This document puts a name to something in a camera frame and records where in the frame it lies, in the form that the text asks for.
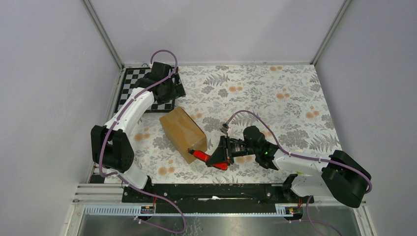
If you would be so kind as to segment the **red black utility knife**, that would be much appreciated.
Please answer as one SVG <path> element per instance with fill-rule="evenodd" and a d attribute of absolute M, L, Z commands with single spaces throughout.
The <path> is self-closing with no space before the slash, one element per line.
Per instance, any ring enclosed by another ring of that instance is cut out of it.
<path fill-rule="evenodd" d="M 230 163 L 223 151 L 216 150 L 212 155 L 206 154 L 201 150 L 189 149 L 188 153 L 196 159 L 203 161 L 207 167 L 214 167 L 219 170 L 227 170 Z"/>

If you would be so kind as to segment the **brown cardboard express box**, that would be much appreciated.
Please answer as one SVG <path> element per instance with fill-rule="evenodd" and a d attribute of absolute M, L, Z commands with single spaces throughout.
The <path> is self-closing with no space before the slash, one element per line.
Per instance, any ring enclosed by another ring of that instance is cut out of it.
<path fill-rule="evenodd" d="M 160 119 L 165 135 L 184 158 L 191 164 L 196 158 L 189 149 L 207 151 L 207 137 L 182 107 L 176 107 Z"/>

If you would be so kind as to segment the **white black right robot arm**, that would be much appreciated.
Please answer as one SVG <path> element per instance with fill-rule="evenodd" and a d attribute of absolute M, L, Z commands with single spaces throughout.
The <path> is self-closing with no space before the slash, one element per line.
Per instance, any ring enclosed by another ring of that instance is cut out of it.
<path fill-rule="evenodd" d="M 212 154 L 196 157 L 208 167 L 227 170 L 236 157 L 254 155 L 265 169 L 292 171 L 282 183 L 284 200 L 332 197 L 348 207 L 357 208 L 372 190 L 371 175 L 346 152 L 335 150 L 328 157 L 290 152 L 266 140 L 255 126 L 243 131 L 243 139 L 221 136 Z"/>

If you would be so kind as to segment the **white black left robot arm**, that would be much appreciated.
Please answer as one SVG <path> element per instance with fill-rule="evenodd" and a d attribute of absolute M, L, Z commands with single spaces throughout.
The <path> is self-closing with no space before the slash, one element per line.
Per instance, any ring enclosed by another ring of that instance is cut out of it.
<path fill-rule="evenodd" d="M 100 174 L 117 176 L 135 188 L 133 194 L 140 202 L 150 200 L 153 190 L 147 185 L 149 177 L 133 163 L 135 152 L 130 135 L 144 113 L 169 112 L 175 100 L 185 95 L 174 66 L 154 62 L 150 68 L 127 69 L 114 116 L 91 130 L 92 159 Z"/>

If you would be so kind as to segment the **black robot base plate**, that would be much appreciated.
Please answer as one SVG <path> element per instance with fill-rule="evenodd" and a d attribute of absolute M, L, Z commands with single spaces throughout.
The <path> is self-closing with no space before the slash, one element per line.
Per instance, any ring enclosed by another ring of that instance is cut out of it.
<path fill-rule="evenodd" d="M 299 197 L 282 184 L 148 184 L 142 193 L 124 187 L 123 203 L 150 204 L 156 213 L 177 213 L 168 199 L 183 213 L 276 214 L 277 206 L 288 204 L 298 208 L 314 202 Z"/>

